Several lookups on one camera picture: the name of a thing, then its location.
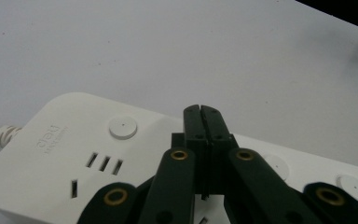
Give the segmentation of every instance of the outlet slot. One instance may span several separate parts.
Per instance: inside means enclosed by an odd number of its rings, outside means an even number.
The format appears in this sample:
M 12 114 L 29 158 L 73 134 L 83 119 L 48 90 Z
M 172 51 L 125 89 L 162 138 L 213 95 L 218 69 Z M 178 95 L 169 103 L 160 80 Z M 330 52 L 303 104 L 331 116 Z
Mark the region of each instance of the outlet slot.
M 71 198 L 77 198 L 77 179 L 71 181 Z
M 118 160 L 117 163 L 116 163 L 115 169 L 113 169 L 112 175 L 117 175 L 118 174 L 118 171 L 121 168 L 121 164 L 123 164 L 123 160 Z
M 92 153 L 91 157 L 89 157 L 89 161 L 86 164 L 86 167 L 91 167 L 91 165 L 94 163 L 95 159 L 97 158 L 98 153 Z
M 100 171 L 104 171 L 109 160 L 110 160 L 110 157 L 105 157 L 105 159 L 103 160 L 103 164 L 101 165 Z
M 206 224 L 208 222 L 208 218 L 203 217 L 200 224 Z

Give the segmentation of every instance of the cable strain relief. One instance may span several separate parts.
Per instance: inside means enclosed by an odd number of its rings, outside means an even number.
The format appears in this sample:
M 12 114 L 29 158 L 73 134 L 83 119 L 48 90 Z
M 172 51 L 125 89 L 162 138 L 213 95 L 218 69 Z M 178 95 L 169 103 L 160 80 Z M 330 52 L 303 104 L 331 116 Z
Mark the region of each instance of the cable strain relief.
M 20 130 L 21 128 L 8 125 L 0 128 L 0 147 L 5 147 Z

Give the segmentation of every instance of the power cord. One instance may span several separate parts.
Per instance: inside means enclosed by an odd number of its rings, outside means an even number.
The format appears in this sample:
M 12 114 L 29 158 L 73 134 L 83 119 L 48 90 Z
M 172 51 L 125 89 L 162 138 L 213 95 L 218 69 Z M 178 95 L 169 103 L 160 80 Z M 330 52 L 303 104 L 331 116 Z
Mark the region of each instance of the power cord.
M 0 128 L 0 147 L 5 147 L 21 128 L 5 125 Z

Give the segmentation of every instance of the power strip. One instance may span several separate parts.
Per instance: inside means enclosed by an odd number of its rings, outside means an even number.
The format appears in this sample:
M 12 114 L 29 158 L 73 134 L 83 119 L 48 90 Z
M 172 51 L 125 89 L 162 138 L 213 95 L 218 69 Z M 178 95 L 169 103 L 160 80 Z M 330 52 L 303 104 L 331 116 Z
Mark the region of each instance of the power strip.
M 0 152 L 0 212 L 19 223 L 76 223 L 101 187 L 153 176 L 171 134 L 182 131 L 180 119 L 134 106 L 86 93 L 57 97 Z M 322 181 L 358 200 L 357 166 L 235 137 L 292 188 Z M 197 197 L 194 223 L 229 223 L 223 197 Z

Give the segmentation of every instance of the brass ring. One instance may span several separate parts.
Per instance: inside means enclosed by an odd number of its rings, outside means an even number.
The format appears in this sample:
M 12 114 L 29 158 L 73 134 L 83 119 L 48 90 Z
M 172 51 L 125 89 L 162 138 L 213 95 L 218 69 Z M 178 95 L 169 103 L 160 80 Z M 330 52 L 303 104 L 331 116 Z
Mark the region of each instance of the brass ring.
M 182 161 L 182 160 L 185 160 L 188 157 L 188 154 L 187 154 L 187 152 L 185 152 L 183 150 L 175 150 L 175 151 L 173 151 L 171 153 L 171 157 L 174 160 Z
M 255 155 L 251 151 L 240 150 L 236 154 L 237 158 L 243 161 L 251 161 Z
M 341 206 L 345 203 L 344 197 L 332 189 L 318 188 L 316 189 L 316 195 L 320 200 L 334 206 Z
M 117 199 L 117 200 L 111 200 L 109 197 L 114 194 L 114 193 L 121 193 L 121 198 Z M 126 190 L 124 189 L 112 189 L 109 192 L 107 192 L 105 194 L 105 196 L 103 197 L 103 201 L 110 206 L 116 206 L 119 205 L 121 203 L 124 203 L 127 200 L 128 197 L 128 193 Z

